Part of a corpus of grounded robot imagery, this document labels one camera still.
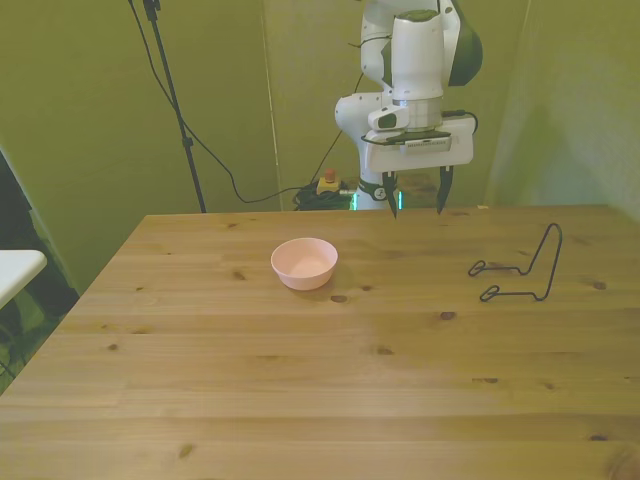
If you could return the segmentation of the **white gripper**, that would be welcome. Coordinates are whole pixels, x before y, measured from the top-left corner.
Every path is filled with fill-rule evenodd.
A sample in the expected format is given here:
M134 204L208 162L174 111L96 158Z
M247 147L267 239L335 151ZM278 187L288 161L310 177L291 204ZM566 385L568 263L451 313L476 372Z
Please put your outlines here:
M364 165L383 173L383 188L394 217L398 215L397 177L394 172L440 168L436 197L441 214L451 191L454 167L469 164L474 157L475 118L446 118L434 130L423 132L370 130L364 137Z

